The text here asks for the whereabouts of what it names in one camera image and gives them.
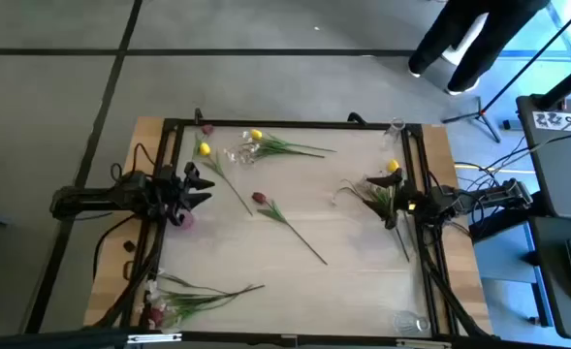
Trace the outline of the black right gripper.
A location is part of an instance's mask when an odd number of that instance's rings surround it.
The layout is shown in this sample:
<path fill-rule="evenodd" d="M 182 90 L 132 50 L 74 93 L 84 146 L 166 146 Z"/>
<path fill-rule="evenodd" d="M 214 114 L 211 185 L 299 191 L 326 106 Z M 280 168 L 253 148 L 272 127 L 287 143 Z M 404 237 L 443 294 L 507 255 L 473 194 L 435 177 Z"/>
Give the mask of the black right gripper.
<path fill-rule="evenodd" d="M 402 168 L 397 168 L 385 176 L 368 177 L 366 181 L 382 188 L 392 187 L 392 198 L 385 201 L 363 200 L 384 222 L 386 229 L 391 230 L 397 225 L 399 211 L 413 215 L 419 223 L 433 223 L 431 195 L 416 190 L 411 184 L 401 184 Z"/>

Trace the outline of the yellow artificial tulip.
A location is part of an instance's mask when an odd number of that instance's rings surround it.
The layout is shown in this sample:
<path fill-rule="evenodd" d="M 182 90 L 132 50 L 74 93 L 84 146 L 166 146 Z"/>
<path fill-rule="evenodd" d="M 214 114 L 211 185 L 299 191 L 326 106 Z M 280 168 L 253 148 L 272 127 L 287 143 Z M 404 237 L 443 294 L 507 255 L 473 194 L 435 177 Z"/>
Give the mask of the yellow artificial tulip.
<path fill-rule="evenodd" d="M 204 141 L 198 141 L 195 145 L 194 157 L 197 158 L 204 166 L 215 172 L 222 178 L 229 188 L 233 191 L 239 202 L 249 215 L 253 215 L 250 207 L 245 202 L 244 198 L 240 195 L 233 183 L 227 178 L 225 172 L 220 164 L 217 152 L 213 152 L 210 145 Z"/>
<path fill-rule="evenodd" d="M 404 244 L 403 238 L 402 238 L 401 233 L 400 233 L 399 228 L 398 228 L 398 224 L 397 224 L 397 221 L 398 221 L 398 218 L 397 218 L 397 210 L 396 210 L 396 208 L 395 208 L 395 201 L 396 201 L 396 198 L 397 198 L 397 189 L 398 189 L 398 186 L 399 186 L 399 184 L 400 184 L 400 182 L 401 182 L 401 170 L 400 170 L 400 165 L 399 165 L 399 163 L 398 163 L 398 161 L 397 161 L 396 159 L 393 159 L 393 160 L 390 160 L 390 161 L 389 161 L 389 163 L 388 163 L 388 165 L 387 165 L 387 169 L 391 172 L 391 175 L 393 175 L 393 176 L 396 178 L 396 179 L 395 179 L 395 182 L 391 185 L 392 197 L 391 197 L 391 203 L 390 203 L 390 208 L 391 208 L 391 211 L 392 211 L 392 213 L 393 213 L 394 230 L 395 230 L 395 232 L 396 232 L 396 234 L 397 234 L 397 238 L 398 238 L 399 244 L 400 244 L 400 246 L 401 246 L 401 250 L 402 250 L 402 252 L 403 252 L 403 254 L 404 254 L 404 256 L 405 256 L 405 260 L 406 260 L 407 263 L 410 263 L 409 255 L 408 255 L 408 253 L 407 253 L 407 250 L 406 250 L 406 248 L 405 248 L 405 244 Z"/>
<path fill-rule="evenodd" d="M 332 149 L 305 145 L 300 143 L 291 143 L 269 133 L 262 132 L 258 129 L 250 131 L 250 141 L 252 143 L 253 153 L 257 158 L 263 158 L 271 155 L 287 154 L 302 155 L 310 157 L 323 158 L 323 155 L 305 152 L 306 149 L 333 152 Z"/>

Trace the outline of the thick black pole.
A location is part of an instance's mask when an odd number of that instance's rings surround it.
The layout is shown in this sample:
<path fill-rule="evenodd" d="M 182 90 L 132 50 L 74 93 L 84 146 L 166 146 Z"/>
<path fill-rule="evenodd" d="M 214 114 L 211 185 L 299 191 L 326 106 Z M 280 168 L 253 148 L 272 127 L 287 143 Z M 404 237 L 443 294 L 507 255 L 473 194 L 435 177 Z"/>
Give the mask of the thick black pole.
<path fill-rule="evenodd" d="M 560 81 L 546 94 L 537 97 L 535 106 L 542 111 L 563 110 L 566 99 L 571 94 L 571 74 Z"/>

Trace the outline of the thin black tripod stand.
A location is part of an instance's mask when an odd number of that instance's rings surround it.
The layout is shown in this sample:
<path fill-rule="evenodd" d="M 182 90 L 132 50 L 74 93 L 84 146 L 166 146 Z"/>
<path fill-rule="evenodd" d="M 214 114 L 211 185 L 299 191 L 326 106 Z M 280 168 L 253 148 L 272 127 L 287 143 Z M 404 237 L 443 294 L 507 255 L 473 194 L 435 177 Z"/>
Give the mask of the thin black tripod stand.
<path fill-rule="evenodd" d="M 560 71 L 553 65 L 561 64 L 571 73 L 571 0 L 551 0 L 545 8 L 551 21 L 551 32 L 525 29 L 520 38 L 533 44 L 537 38 L 544 42 L 536 50 L 503 50 L 502 63 L 515 63 L 519 68 L 511 71 L 498 71 L 492 76 L 502 80 L 504 85 L 489 99 L 477 98 L 474 111 L 459 116 L 445 118 L 445 124 L 475 120 L 487 127 L 494 141 L 500 142 L 499 126 L 492 119 L 492 112 L 502 99 L 520 94 L 543 93 L 562 79 Z"/>

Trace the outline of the red artificial tulip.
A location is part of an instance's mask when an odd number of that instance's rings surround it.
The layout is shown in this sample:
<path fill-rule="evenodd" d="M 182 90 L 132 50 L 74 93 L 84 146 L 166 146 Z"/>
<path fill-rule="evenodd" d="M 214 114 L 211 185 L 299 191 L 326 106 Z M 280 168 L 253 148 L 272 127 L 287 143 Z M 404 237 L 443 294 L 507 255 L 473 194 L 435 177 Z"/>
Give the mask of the red artificial tulip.
<path fill-rule="evenodd" d="M 323 265 L 326 266 L 328 264 L 327 261 L 311 246 L 311 244 L 289 223 L 274 200 L 269 199 L 265 194 L 260 192 L 254 192 L 251 198 L 253 202 L 258 205 L 258 213 L 261 213 L 262 215 L 286 226 L 320 260 Z"/>
<path fill-rule="evenodd" d="M 165 305 L 151 306 L 147 317 L 148 325 L 152 329 L 163 329 L 168 325 L 169 313 Z"/>
<path fill-rule="evenodd" d="M 214 128 L 212 125 L 204 125 L 195 134 L 195 144 L 193 150 L 193 156 L 208 157 L 211 153 L 211 147 L 208 144 L 208 138 L 213 133 Z"/>

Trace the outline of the black overhead rig beam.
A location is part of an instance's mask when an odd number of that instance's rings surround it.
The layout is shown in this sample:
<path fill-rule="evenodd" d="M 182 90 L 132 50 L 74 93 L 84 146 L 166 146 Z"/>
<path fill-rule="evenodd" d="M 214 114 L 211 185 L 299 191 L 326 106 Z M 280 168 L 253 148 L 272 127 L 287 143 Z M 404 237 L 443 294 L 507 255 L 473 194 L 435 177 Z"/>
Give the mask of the black overhead rig beam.
<path fill-rule="evenodd" d="M 102 349 L 108 347 L 140 345 L 127 344 L 132 331 L 120 329 L 81 330 L 60 333 L 31 333 L 0 336 L 0 349 Z M 450 342 L 453 349 L 569 349 L 568 347 L 501 340 L 493 336 L 454 336 L 441 334 L 433 338 L 343 336 L 269 333 L 201 333 L 182 332 L 176 342 L 270 344 L 282 348 L 306 345 L 396 347 L 398 338 L 412 338 Z"/>

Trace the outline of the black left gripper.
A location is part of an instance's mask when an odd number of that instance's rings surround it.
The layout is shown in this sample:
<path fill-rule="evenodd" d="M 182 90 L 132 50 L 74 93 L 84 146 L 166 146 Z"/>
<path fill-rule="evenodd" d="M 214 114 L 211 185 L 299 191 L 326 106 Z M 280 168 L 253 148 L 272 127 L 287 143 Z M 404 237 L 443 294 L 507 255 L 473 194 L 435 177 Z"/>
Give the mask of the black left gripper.
<path fill-rule="evenodd" d="M 201 174 L 193 162 L 187 162 L 184 167 L 186 186 L 204 190 L 214 186 L 210 180 L 201 178 Z M 185 212 L 210 199 L 210 193 L 185 193 L 182 179 L 176 174 L 171 165 L 165 165 L 158 175 L 152 179 L 156 213 L 167 218 L 173 225 L 181 227 L 184 223 Z"/>

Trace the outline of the round clear glass vase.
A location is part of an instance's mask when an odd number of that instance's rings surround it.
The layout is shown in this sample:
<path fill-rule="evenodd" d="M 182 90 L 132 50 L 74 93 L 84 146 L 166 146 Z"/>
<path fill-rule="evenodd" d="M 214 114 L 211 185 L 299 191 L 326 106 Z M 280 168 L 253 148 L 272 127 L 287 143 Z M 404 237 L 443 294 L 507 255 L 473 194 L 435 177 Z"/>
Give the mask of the round clear glass vase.
<path fill-rule="evenodd" d="M 394 315 L 394 327 L 398 334 L 405 336 L 427 335 L 429 333 L 429 320 L 411 311 L 399 311 Z"/>

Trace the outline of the black metal table frame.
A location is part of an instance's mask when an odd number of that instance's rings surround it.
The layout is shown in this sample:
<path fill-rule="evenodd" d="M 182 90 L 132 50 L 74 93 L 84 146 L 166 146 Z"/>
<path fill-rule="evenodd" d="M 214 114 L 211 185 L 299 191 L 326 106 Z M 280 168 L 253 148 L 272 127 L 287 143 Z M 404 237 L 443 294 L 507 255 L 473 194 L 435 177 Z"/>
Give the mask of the black metal table frame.
<path fill-rule="evenodd" d="M 312 129 L 321 130 L 380 130 L 387 123 L 367 123 L 359 125 L 352 122 L 320 122 L 320 121 L 276 121 L 276 120 L 212 120 L 211 125 L 248 126 L 260 128 L 281 129 Z M 138 119 L 129 141 L 124 168 L 131 168 L 134 146 L 138 143 L 145 145 L 148 152 L 157 157 L 164 157 L 171 162 L 175 147 L 182 141 L 182 129 L 193 126 L 191 119 L 174 119 L 142 116 Z M 423 181 L 423 172 L 428 169 L 441 182 L 456 185 L 458 178 L 454 158 L 448 139 L 447 129 L 436 124 L 410 124 L 406 127 L 406 135 L 417 144 L 416 150 L 410 150 L 406 155 L 415 168 L 413 175 L 416 182 Z M 460 302 L 467 318 L 445 300 L 437 285 L 432 286 L 437 311 L 440 334 L 466 336 L 464 323 L 477 326 L 484 333 L 492 334 L 492 323 L 488 306 L 486 305 L 483 286 L 480 281 L 480 271 L 477 267 L 474 247 L 465 233 L 460 229 L 465 223 L 463 218 L 456 221 L 454 226 L 443 229 L 442 241 L 436 251 L 431 254 L 436 259 L 438 272 L 445 278 L 445 283 L 452 289 L 453 295 Z M 127 281 L 123 279 L 121 267 L 125 260 L 121 242 L 129 239 L 139 245 L 139 253 L 143 254 L 143 246 L 151 243 L 154 230 L 146 232 L 141 225 L 133 223 L 111 233 L 104 240 L 103 264 L 95 277 L 89 297 L 88 307 L 84 313 L 83 323 L 91 325 L 104 316 L 105 311 L 113 305 L 114 298 L 121 294 Z"/>

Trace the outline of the person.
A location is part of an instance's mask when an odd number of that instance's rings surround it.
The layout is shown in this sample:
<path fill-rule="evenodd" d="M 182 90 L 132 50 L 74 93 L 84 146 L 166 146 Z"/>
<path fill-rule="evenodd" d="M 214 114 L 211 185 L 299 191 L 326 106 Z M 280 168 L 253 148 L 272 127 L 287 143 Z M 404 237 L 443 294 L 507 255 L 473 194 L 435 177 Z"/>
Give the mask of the person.
<path fill-rule="evenodd" d="M 551 0 L 447 0 L 438 17 L 407 61 L 419 77 L 449 46 L 460 42 L 478 16 L 487 19 L 465 51 L 446 86 L 450 95 L 476 87 L 505 46 Z"/>

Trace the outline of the black side table frame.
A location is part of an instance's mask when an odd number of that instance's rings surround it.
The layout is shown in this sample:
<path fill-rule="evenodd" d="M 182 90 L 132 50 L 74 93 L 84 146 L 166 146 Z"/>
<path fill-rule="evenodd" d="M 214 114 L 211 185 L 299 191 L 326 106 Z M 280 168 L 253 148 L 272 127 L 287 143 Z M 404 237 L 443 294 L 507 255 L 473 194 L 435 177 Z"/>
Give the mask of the black side table frame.
<path fill-rule="evenodd" d="M 495 209 L 491 215 L 485 216 L 480 222 L 473 222 L 468 229 L 474 244 L 503 234 L 514 227 L 521 229 L 521 239 L 526 243 L 526 247 L 522 248 L 523 254 L 518 255 L 518 249 L 507 243 L 498 245 L 493 264 L 497 266 L 502 275 L 495 276 L 494 279 L 529 283 L 538 314 L 537 317 L 531 317 L 529 322 L 546 328 L 552 327 L 554 320 L 527 220 L 531 216 L 549 216 L 550 210 L 540 191 L 531 194 L 531 199 L 532 203 L 528 208 L 505 207 L 500 211 Z"/>

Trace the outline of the tall clear glass vase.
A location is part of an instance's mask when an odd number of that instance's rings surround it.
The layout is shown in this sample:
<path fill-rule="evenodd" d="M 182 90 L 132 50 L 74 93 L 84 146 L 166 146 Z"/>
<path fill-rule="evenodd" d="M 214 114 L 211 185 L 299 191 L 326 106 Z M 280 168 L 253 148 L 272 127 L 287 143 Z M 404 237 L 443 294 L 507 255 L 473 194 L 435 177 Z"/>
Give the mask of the tall clear glass vase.
<path fill-rule="evenodd" d="M 405 128 L 406 122 L 398 117 L 391 120 L 388 129 L 384 133 L 385 144 L 395 144 L 400 138 L 402 130 Z"/>

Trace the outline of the grey laptop with sticker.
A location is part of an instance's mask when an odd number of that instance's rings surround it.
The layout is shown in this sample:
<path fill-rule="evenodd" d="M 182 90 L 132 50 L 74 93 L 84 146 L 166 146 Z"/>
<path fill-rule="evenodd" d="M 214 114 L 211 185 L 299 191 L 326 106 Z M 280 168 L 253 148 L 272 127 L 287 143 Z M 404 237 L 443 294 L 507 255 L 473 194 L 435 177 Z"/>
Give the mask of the grey laptop with sticker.
<path fill-rule="evenodd" d="M 516 103 L 546 206 L 553 216 L 571 218 L 571 100 L 561 111 L 539 111 L 528 96 Z"/>

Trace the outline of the silver beam bracket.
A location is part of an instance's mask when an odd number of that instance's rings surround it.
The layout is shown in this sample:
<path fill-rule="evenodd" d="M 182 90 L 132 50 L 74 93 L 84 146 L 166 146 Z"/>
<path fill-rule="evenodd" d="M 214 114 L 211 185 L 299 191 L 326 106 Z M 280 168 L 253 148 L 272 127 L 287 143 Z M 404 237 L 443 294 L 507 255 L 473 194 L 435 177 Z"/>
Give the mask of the silver beam bracket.
<path fill-rule="evenodd" d="M 396 347 L 406 349 L 453 349 L 450 342 L 412 338 L 398 338 L 396 340 Z"/>
<path fill-rule="evenodd" d="M 145 344 L 145 343 L 161 343 L 161 342 L 176 342 L 182 340 L 181 333 L 173 334 L 132 334 L 127 337 L 127 344 Z"/>

